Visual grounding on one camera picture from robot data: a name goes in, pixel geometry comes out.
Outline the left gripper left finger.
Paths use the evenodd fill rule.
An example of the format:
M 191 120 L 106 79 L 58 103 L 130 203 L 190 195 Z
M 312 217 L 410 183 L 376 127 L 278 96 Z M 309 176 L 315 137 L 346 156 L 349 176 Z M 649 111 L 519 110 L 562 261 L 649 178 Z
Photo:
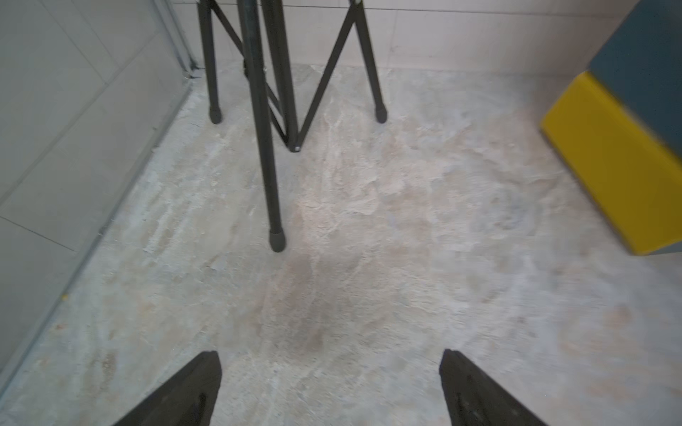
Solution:
M 115 426 L 209 426 L 220 391 L 222 367 L 216 351 L 203 351 L 148 395 Z

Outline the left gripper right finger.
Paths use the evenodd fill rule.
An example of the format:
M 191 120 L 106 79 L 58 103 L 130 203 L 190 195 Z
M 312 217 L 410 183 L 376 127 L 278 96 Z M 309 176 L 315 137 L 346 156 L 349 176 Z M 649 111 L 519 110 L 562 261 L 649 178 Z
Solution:
M 461 351 L 445 350 L 439 373 L 453 425 L 546 425 Z

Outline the teal three-drawer cabinet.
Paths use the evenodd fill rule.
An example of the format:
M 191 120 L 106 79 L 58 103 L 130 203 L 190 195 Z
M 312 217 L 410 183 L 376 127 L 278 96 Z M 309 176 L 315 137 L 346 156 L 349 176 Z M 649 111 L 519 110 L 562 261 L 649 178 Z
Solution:
M 632 254 L 679 252 L 681 3 L 636 3 L 541 129 Z

